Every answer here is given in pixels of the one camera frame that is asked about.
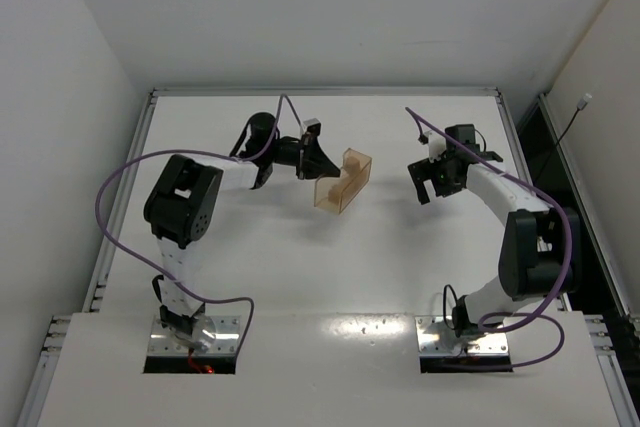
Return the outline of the translucent amber plastic box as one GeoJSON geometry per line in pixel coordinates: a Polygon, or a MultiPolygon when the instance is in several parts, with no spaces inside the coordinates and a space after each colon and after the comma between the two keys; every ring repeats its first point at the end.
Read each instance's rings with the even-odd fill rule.
{"type": "Polygon", "coordinates": [[[354,149],[347,149],[343,153],[341,175],[339,178],[318,178],[314,185],[314,206],[321,210],[341,214],[349,204],[359,195],[370,179],[372,158],[354,149]],[[355,176],[349,176],[344,170],[344,161],[348,157],[355,157],[360,162],[360,171],[355,176]],[[337,185],[340,189],[340,201],[338,204],[330,203],[327,194],[330,188],[337,185]]]}

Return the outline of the wooden cube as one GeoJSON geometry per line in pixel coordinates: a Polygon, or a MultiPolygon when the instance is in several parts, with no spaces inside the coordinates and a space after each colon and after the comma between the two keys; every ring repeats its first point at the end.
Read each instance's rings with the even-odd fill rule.
{"type": "Polygon", "coordinates": [[[340,189],[338,188],[337,185],[334,185],[332,188],[329,189],[328,194],[327,194],[327,200],[330,203],[333,204],[338,204],[340,201],[340,189]]]}
{"type": "Polygon", "coordinates": [[[355,176],[360,171],[360,162],[355,157],[348,157],[344,161],[344,170],[349,176],[355,176]]]}

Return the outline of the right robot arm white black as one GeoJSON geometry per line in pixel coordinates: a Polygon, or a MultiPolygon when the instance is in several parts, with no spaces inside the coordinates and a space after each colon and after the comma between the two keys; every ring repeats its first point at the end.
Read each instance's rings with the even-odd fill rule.
{"type": "Polygon", "coordinates": [[[553,204],[506,173],[502,157],[487,149],[472,124],[446,128],[442,140],[433,131],[421,131],[418,140],[428,155],[409,164],[408,172],[419,202],[467,190],[504,227],[496,277],[455,301],[450,327],[456,335],[480,326],[496,328],[527,305],[580,288],[581,226],[574,210],[553,204]]]}

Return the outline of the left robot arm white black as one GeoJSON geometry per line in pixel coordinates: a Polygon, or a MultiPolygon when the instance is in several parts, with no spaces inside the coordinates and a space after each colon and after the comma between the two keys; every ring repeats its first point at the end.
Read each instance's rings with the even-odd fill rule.
{"type": "Polygon", "coordinates": [[[247,121],[229,160],[174,154],[165,164],[143,216],[161,253],[163,272],[152,280],[160,322],[183,345],[200,350],[215,339],[205,302],[191,293],[197,245],[210,227],[219,194],[261,188],[276,164],[294,168],[300,180],[339,177],[340,168],[319,145],[320,131],[321,123],[311,119],[298,137],[282,137],[275,116],[259,112],[247,121]]]}

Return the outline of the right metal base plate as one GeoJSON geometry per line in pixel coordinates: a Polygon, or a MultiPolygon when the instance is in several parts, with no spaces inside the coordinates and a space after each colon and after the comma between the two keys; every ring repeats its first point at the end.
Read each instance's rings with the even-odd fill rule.
{"type": "Polygon", "coordinates": [[[442,316],[416,316],[419,355],[427,359],[509,359],[505,334],[481,332],[477,327],[457,336],[442,316]]]}

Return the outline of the metal base plate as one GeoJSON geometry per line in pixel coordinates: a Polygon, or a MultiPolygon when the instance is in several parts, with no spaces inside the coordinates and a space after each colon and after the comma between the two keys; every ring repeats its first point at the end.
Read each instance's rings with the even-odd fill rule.
{"type": "Polygon", "coordinates": [[[151,326],[149,357],[185,357],[189,349],[199,357],[233,356],[238,348],[240,321],[232,316],[203,316],[196,321],[190,335],[155,317],[151,326]]]}
{"type": "Polygon", "coordinates": [[[477,327],[457,336],[442,316],[416,316],[419,355],[427,359],[509,359],[505,334],[481,332],[477,327]]]}

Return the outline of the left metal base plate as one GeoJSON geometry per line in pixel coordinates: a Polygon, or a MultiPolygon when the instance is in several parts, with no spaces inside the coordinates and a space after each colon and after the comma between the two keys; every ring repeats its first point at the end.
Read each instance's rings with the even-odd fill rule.
{"type": "Polygon", "coordinates": [[[151,326],[149,357],[185,357],[189,349],[199,357],[233,356],[238,348],[240,321],[232,316],[203,316],[196,321],[190,335],[155,317],[151,326]]]}

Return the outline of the aluminium table frame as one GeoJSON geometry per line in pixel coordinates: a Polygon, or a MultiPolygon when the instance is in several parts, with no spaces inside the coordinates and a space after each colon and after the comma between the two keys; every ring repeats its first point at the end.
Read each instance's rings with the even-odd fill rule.
{"type": "Polygon", "coordinates": [[[216,314],[256,313],[232,375],[147,374],[157,309],[150,268],[103,248],[97,311],[66,323],[42,375],[37,426],[619,426],[638,421],[593,323],[555,311],[510,334],[512,373],[422,373],[415,316],[495,276],[501,223],[468,192],[420,205],[407,172],[423,158],[410,112],[439,127],[474,123],[508,170],[524,174],[509,113],[493,89],[304,89],[290,97],[321,121],[333,158],[373,160],[340,215],[277,168],[260,190],[226,193],[199,247],[197,290],[216,314]]]}

